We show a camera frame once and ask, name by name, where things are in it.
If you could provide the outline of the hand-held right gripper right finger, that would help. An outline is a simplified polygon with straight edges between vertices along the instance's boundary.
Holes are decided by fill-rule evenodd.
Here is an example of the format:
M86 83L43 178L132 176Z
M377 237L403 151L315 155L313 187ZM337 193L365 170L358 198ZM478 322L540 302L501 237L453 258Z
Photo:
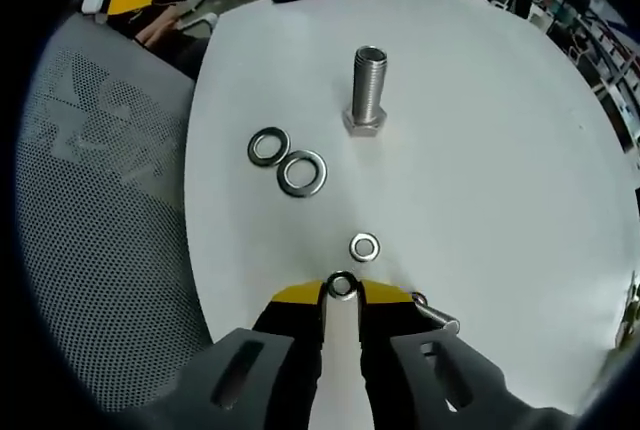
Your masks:
M570 429L513 395L501 369L421 314L404 290L359 284L361 373L377 429Z

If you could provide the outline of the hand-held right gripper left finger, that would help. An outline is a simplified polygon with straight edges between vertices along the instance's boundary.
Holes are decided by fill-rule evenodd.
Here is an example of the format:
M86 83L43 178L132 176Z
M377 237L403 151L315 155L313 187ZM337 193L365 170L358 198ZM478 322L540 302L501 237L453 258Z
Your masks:
M321 375L326 286L276 293L250 329L198 354L164 402L175 429L305 429Z

